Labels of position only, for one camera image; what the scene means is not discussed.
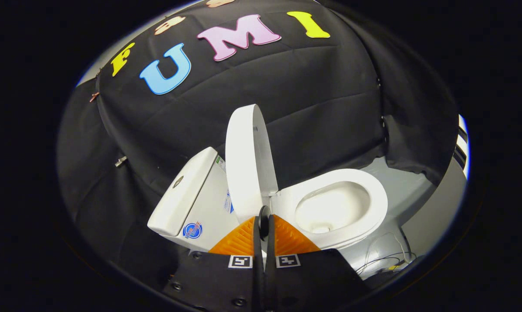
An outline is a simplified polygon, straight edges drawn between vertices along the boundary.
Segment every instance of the bolt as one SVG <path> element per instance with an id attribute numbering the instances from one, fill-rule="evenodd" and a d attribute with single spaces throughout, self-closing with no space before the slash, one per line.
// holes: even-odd
<path id="1" fill-rule="evenodd" d="M 232 300 L 232 304 L 234 304 L 235 306 L 245 306 L 245 299 L 242 299 L 242 298 L 234 299 L 234 300 Z"/>

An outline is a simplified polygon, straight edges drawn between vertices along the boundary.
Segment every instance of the cable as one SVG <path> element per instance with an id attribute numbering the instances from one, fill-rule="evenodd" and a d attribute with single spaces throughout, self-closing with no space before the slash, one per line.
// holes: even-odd
<path id="1" fill-rule="evenodd" d="M 394 239 L 396 239 L 396 241 L 398 242 L 398 244 L 400 244 L 401 252 L 402 252 L 402 254 L 404 255 L 404 261 L 408 262 L 408 260 L 407 260 L 406 257 L 405 257 L 404 246 L 402 246 L 402 244 L 401 244 L 400 241 L 398 240 L 398 237 L 396 237 L 395 234 L 394 234 Z"/>
<path id="2" fill-rule="evenodd" d="M 360 275 L 360 274 L 363 273 L 363 271 L 365 271 L 365 269 L 366 269 L 366 267 L 367 267 L 368 265 L 372 264 L 373 262 L 380 261 L 380 260 L 384 260 L 384 259 L 396 259 L 396 260 L 398 260 L 398 263 L 396 263 L 396 265 L 400 264 L 400 262 L 401 262 L 400 258 L 398 258 L 398 257 L 390 257 L 390 256 L 386 256 L 386 257 L 382 257 L 382 258 L 380 258 L 380 259 L 376 259 L 376 260 L 370 261 L 370 262 L 368 262 L 367 264 L 364 264 L 361 268 L 358 268 L 358 269 L 356 270 L 356 273 L 357 273 L 358 275 Z"/>
<path id="3" fill-rule="evenodd" d="M 386 232 L 386 233 L 384 233 L 383 235 L 380 235 L 379 237 L 377 237 L 374 241 L 372 241 L 372 242 L 369 244 L 369 246 L 367 246 L 367 251 L 366 251 L 366 253 L 365 253 L 365 263 L 364 263 L 360 268 L 364 268 L 366 265 L 369 264 L 369 263 L 368 263 L 368 261 L 369 261 L 369 251 L 370 251 L 370 249 L 371 249 L 371 246 L 372 246 L 374 243 L 376 243 L 379 239 L 381 239 L 384 235 L 387 235 L 387 234 L 392 234 L 392 235 L 393 235 L 392 232 Z"/>
<path id="4" fill-rule="evenodd" d="M 417 255 L 416 255 L 415 253 L 412 253 L 411 251 L 408 251 L 408 253 L 414 255 L 414 256 L 415 256 L 415 259 L 417 259 Z M 380 260 L 383 260 L 383 259 L 396 259 L 396 260 L 398 260 L 398 263 L 396 263 L 396 265 L 398 265 L 398 264 L 400 264 L 400 262 L 401 262 L 400 258 L 398 258 L 398 257 L 393 257 L 393 255 L 398 255 L 398 254 L 403 254 L 403 255 L 404 255 L 404 258 L 405 258 L 405 252 L 401 252 L 401 253 L 392 253 L 392 254 L 390 254 L 390 255 L 388 255 L 388 256 L 386 256 L 386 257 L 381 257 L 381 258 L 378 258 L 378 259 L 376 259 L 376 260 L 372 260 L 372 261 L 370 261 L 370 262 L 368 262 L 368 263 L 366 263 L 366 264 L 360 266 L 360 267 L 356 270 L 356 273 L 357 273 L 358 275 L 362 274 L 362 273 L 365 271 L 365 269 L 366 269 L 366 267 L 367 267 L 368 265 L 372 264 L 373 262 L 380 261 Z"/>

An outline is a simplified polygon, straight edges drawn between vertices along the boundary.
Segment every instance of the black cloth backdrop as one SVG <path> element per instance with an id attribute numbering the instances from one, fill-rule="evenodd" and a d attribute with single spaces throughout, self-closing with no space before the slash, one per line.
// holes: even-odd
<path id="1" fill-rule="evenodd" d="M 307 37 L 289 11 L 309 12 L 330 38 Z M 215 62 L 197 34 L 235 29 L 250 14 L 281 40 L 249 44 Z M 380 156 L 390 168 L 424 172 L 439 184 L 455 148 L 457 107 L 440 79 L 386 30 L 312 0 L 235 0 L 217 8 L 200 2 L 177 15 L 186 19 L 132 39 L 115 77 L 109 61 L 79 85 L 61 122 L 63 198 L 76 227 L 108 261 L 152 288 L 164 286 L 185 248 L 148 229 L 147 220 L 190 157 L 208 146 L 224 157 L 228 120 L 244 105 L 261 107 L 280 188 Z M 156 95 L 140 72 L 156 59 L 166 77 L 176 72 L 163 54 L 179 43 L 191 71 Z M 127 162 L 115 167 L 122 156 Z"/>

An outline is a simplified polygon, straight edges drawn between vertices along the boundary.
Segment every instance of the blue letter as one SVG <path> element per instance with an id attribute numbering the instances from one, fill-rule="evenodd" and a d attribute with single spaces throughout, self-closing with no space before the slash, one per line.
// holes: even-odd
<path id="1" fill-rule="evenodd" d="M 171 57 L 174 63 L 176 63 L 178 70 L 174 76 L 169 79 L 163 77 L 163 74 L 157 67 L 159 60 L 153 61 L 140 73 L 140 78 L 146 81 L 148 87 L 150 87 L 153 93 L 157 95 L 168 93 L 172 91 L 172 89 L 178 87 L 178 85 L 188 77 L 192 64 L 184 51 L 182 51 L 183 46 L 183 43 L 179 43 L 166 51 L 163 55 L 164 57 Z"/>

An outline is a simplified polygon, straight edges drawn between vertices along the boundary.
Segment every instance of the pink letter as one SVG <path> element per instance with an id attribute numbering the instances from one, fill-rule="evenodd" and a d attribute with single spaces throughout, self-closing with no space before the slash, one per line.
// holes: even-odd
<path id="1" fill-rule="evenodd" d="M 249 36 L 253 37 L 253 44 L 260 46 L 279 41 L 281 36 L 273 33 L 259 19 L 259 14 L 243 16 L 236 22 L 236 30 L 215 26 L 197 35 L 198 39 L 205 38 L 217 53 L 213 58 L 219 62 L 228 59 L 236 53 L 235 48 L 229 48 L 225 42 L 231 43 L 242 49 L 249 46 Z"/>

